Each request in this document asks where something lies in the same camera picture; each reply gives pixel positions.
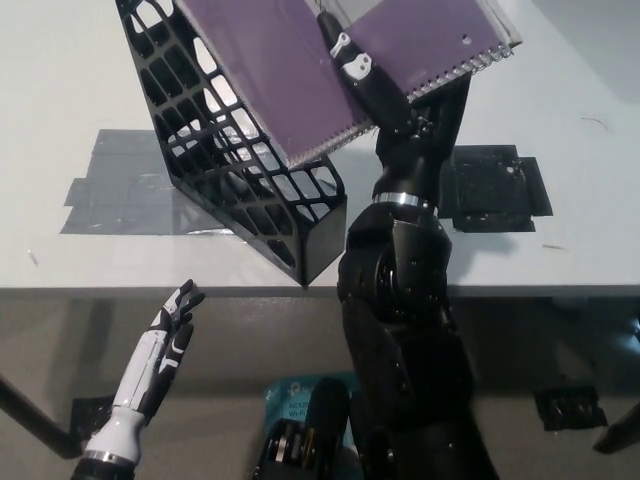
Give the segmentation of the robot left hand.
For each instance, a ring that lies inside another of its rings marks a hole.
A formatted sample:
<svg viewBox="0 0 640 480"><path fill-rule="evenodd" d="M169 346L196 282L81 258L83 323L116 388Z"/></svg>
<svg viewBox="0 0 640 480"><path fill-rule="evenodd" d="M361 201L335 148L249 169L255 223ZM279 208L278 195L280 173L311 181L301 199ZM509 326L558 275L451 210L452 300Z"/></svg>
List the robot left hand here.
<svg viewBox="0 0 640 480"><path fill-rule="evenodd" d="M156 415L191 341L192 310L204 298L189 279L161 306L130 357L113 401L115 412L128 409L146 420Z"/></svg>

